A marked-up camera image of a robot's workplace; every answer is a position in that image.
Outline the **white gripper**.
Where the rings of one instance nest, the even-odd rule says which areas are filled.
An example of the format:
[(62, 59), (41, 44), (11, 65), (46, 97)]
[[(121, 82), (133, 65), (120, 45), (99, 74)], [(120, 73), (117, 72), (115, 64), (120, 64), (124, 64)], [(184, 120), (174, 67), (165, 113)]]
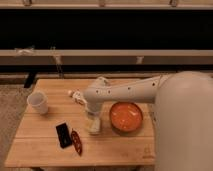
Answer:
[(88, 118), (88, 132), (90, 134), (99, 134), (101, 129), (100, 113), (102, 109), (102, 104), (87, 103), (85, 109)]

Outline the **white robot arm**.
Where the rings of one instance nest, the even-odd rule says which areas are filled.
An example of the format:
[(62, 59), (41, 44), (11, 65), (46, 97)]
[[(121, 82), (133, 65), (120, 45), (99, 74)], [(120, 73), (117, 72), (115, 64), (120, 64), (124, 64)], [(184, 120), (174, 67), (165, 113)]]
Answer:
[(213, 171), (213, 77), (185, 71), (115, 86), (97, 78), (83, 92), (97, 115), (106, 101), (152, 103), (155, 171)]

